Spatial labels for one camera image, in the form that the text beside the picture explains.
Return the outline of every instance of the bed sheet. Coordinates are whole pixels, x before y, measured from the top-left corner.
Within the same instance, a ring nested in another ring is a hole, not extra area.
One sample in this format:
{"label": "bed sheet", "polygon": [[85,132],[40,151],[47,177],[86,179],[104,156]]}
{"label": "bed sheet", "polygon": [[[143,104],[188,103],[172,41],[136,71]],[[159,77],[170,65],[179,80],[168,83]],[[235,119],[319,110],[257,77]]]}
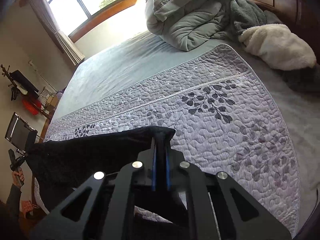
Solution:
{"label": "bed sheet", "polygon": [[197,57],[221,43],[232,46],[253,68],[273,96],[286,122],[299,163],[300,229],[316,205],[316,189],[320,184],[320,99],[290,90],[276,72],[259,58],[244,52],[238,43],[209,40],[190,52],[183,52],[149,32],[141,33],[82,63],[70,81],[53,121],[155,73]]}

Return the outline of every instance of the hand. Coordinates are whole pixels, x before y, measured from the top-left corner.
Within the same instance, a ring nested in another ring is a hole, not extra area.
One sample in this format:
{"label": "hand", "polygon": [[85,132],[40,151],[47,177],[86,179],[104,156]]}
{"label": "hand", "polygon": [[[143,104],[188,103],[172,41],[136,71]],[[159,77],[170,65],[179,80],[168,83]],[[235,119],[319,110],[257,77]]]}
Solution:
{"label": "hand", "polygon": [[23,176],[22,169],[20,167],[18,168],[18,171],[19,172],[17,171],[12,172],[12,179],[13,179],[13,184],[18,188],[21,188],[18,178],[16,176],[19,176],[21,181],[24,181],[24,176]]}

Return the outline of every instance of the curtain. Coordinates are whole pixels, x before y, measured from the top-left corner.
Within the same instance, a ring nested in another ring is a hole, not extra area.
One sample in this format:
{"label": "curtain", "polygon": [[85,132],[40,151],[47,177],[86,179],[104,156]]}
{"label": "curtain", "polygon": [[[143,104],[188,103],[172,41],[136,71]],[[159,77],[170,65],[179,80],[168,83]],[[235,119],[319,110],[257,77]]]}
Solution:
{"label": "curtain", "polygon": [[49,36],[55,37],[73,65],[78,65],[84,59],[84,55],[77,49],[71,39],[60,30],[47,0],[29,0],[29,3]]}

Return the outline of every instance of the person's arm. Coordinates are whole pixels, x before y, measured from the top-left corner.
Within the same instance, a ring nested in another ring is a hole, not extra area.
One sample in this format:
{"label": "person's arm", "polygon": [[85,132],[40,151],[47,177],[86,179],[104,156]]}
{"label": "person's arm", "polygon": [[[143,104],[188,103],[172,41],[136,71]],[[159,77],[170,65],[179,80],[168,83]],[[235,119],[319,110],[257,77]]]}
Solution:
{"label": "person's arm", "polygon": [[6,205],[7,205],[7,209],[9,211],[10,217],[15,222],[18,222],[19,212],[20,212],[21,191],[20,191],[20,186],[16,176],[20,176],[21,181],[24,181],[24,176],[21,168],[19,168],[19,172],[17,171],[12,172],[13,184],[11,186],[10,194],[7,199]]}

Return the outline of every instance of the window frame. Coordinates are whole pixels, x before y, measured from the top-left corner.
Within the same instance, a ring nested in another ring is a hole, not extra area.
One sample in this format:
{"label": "window frame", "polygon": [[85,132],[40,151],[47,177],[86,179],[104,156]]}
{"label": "window frame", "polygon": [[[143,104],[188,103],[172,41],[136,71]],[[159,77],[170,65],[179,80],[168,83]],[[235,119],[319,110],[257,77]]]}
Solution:
{"label": "window frame", "polygon": [[97,11],[95,14],[91,15],[87,8],[85,7],[82,0],[77,0],[85,14],[87,15],[88,19],[83,22],[79,27],[77,27],[70,35],[69,38],[76,42],[78,41],[82,36],[84,36],[86,33],[88,33],[90,30],[92,30],[94,27],[102,23],[103,21],[107,20],[111,16],[131,7],[132,5],[135,5],[137,0],[116,0],[101,10]]}

